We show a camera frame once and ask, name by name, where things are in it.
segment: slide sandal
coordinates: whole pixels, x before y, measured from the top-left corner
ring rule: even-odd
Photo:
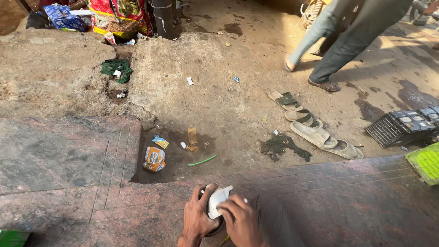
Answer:
[[[364,157],[363,153],[354,145],[348,143],[345,140],[337,140],[337,145],[332,149],[324,149],[319,147],[321,150],[325,150],[336,155],[340,155],[343,158],[353,160],[361,159]]]
[[[303,106],[294,99],[290,92],[280,94],[276,91],[270,91],[268,92],[268,97],[282,106],[285,110],[297,112],[303,109]]]
[[[337,145],[337,140],[331,137],[321,126],[311,128],[299,122],[292,122],[290,128],[317,147],[332,149]]]
[[[303,109],[303,110],[300,110],[297,112],[286,111],[285,118],[288,121],[299,122],[299,123],[302,123],[302,124],[304,124],[308,127],[311,127],[311,128],[316,127],[316,126],[323,126],[322,121],[320,121],[320,119],[317,119],[307,109]]]

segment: man's right hand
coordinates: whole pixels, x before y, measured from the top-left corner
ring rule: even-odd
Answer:
[[[226,220],[227,233],[237,247],[267,247],[258,228],[258,219],[244,198],[234,194],[216,207]]]

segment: grey trousers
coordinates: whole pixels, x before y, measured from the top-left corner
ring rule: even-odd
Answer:
[[[342,18],[352,11],[358,0],[333,0],[328,4],[315,22],[309,27],[299,46],[288,57],[290,63],[298,65],[303,54],[311,48],[320,38],[328,37],[336,29]]]
[[[413,0],[364,0],[351,26],[338,37],[309,76],[317,84],[364,51],[378,35],[407,13]]]
[[[282,202],[277,197],[260,194],[249,203],[258,215],[259,230],[270,247],[305,246]],[[229,241],[228,246],[234,247],[235,245]]]

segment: black battery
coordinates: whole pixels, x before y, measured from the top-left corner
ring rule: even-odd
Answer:
[[[439,126],[439,105],[420,109],[417,112],[428,121],[432,121]]]
[[[431,134],[439,127],[416,110],[390,112],[366,128],[382,148],[405,145]]]

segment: blue carton box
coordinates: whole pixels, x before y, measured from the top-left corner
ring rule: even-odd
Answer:
[[[62,6],[59,4],[52,4],[49,6],[44,6],[44,11],[49,20],[53,25],[59,30],[74,29],[80,32],[85,32],[83,27],[83,21],[77,15],[72,15],[70,13],[69,6]]]

